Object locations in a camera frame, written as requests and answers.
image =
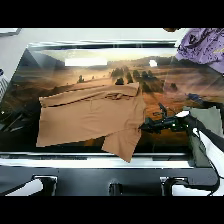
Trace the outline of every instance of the purple cloth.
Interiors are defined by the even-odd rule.
[[[178,60],[208,64],[224,74],[224,28],[191,28],[177,51]]]

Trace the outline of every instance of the table top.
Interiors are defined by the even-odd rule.
[[[118,79],[124,84],[130,79],[140,83],[146,116],[153,120],[160,119],[154,116],[159,102],[167,107],[169,115],[183,106],[203,108],[204,102],[223,102],[221,74],[206,65],[177,61],[176,48],[169,44],[145,45],[28,47],[0,104],[1,151],[102,152],[104,137],[37,148],[39,97],[114,85]],[[186,132],[163,130],[161,134],[142,132],[135,152],[188,150]]]

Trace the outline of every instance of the green cloth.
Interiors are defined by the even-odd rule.
[[[201,121],[207,129],[223,137],[220,110],[215,106],[209,109],[183,107],[183,110],[189,110],[191,115]],[[203,144],[200,144],[199,139],[197,137],[190,136],[190,144],[192,146],[196,167],[211,167],[207,157],[204,156],[199,149],[199,147],[201,147],[201,149],[205,151],[205,147]]]

